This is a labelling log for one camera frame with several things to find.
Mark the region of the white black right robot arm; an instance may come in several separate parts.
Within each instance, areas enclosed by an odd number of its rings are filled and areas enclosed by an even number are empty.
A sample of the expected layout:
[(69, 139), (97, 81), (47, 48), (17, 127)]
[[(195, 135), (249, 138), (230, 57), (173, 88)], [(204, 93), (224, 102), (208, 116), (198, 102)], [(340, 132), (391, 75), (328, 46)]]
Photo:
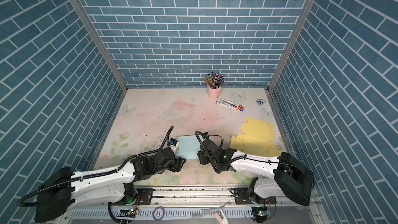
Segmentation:
[(223, 149), (206, 136), (197, 136), (200, 164), (211, 164), (220, 174), (226, 171), (251, 173), (249, 194), (266, 199), (286, 196), (292, 202), (309, 206), (315, 185), (314, 173), (293, 155), (282, 152), (276, 157), (248, 155), (236, 149)]

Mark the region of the light blue paper box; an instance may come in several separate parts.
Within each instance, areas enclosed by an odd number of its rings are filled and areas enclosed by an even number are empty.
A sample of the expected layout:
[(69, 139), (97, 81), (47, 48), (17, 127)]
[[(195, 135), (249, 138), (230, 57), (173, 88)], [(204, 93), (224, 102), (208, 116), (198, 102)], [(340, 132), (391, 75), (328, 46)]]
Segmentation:
[(176, 155), (186, 160), (198, 159), (198, 152), (200, 151), (200, 143), (195, 135), (179, 136), (179, 147)]

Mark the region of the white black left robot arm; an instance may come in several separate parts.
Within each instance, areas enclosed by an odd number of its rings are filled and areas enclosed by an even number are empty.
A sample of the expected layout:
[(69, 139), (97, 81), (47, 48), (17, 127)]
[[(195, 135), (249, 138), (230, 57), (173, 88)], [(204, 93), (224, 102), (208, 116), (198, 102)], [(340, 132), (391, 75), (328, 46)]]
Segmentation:
[(85, 172), (60, 169), (39, 187), (35, 222), (48, 222), (80, 206), (135, 205), (141, 199), (135, 182), (165, 171), (180, 172), (185, 162), (167, 147), (133, 155), (111, 168)]

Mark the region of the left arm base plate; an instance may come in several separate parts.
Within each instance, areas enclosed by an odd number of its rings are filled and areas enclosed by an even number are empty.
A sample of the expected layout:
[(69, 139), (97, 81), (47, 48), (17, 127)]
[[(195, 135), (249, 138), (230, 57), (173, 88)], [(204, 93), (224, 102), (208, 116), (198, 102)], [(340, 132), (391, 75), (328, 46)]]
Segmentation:
[(150, 205), (153, 196), (152, 188), (139, 188), (126, 192), (121, 200), (122, 205)]

